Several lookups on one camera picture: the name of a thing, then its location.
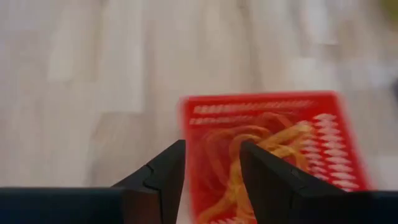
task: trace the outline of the wooden floor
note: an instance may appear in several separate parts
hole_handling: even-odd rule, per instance
[[[1,0],[0,185],[111,185],[181,137],[186,95],[336,90],[373,185],[398,189],[382,19],[370,0]]]

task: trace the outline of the playing card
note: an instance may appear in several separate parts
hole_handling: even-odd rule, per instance
[[[196,224],[256,223],[241,175],[243,141],[346,191],[367,189],[334,92],[192,96],[183,113]]]

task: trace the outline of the red playing card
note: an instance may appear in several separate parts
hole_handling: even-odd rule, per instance
[[[243,141],[344,190],[367,189],[331,91],[193,96],[183,112],[196,224],[256,223],[241,176]]]

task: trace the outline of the red card back pattern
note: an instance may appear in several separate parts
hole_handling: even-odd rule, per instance
[[[192,96],[183,112],[196,224],[256,223],[241,175],[243,141],[346,191],[368,188],[334,92]]]

